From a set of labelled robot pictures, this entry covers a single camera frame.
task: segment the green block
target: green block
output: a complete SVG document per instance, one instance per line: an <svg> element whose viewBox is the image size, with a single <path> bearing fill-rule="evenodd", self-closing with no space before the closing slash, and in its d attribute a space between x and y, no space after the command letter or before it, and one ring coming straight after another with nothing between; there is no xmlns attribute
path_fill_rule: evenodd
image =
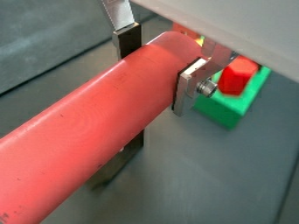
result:
<svg viewBox="0 0 299 224"><path fill-rule="evenodd" d="M212 80L217 82L220 73L213 75ZM241 116L247 113L248 107L257 96L271 70L261 66L256 75L251 78L243 94L239 97L227 96L218 90L210 98L202 95L196 99L193 108L200 111L213 121L224 125L228 129L235 128Z"/></svg>

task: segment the gray floor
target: gray floor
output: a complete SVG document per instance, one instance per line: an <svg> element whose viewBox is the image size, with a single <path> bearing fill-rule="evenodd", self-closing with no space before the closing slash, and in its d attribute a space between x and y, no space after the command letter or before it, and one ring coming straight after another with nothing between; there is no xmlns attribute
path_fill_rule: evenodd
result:
<svg viewBox="0 0 299 224"><path fill-rule="evenodd" d="M144 39L169 25L149 21ZM2 96L1 136L116 60L106 43ZM272 73L232 131L166 109L106 189L84 185L42 223L275 223L299 150L297 96L299 85Z"/></svg>

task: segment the red block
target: red block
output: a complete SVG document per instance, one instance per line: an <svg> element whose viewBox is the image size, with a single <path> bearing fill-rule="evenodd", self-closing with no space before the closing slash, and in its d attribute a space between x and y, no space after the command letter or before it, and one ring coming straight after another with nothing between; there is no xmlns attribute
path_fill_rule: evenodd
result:
<svg viewBox="0 0 299 224"><path fill-rule="evenodd" d="M224 95L239 96L256 71L257 63L243 56L237 56L221 72L218 78L218 91Z"/></svg>

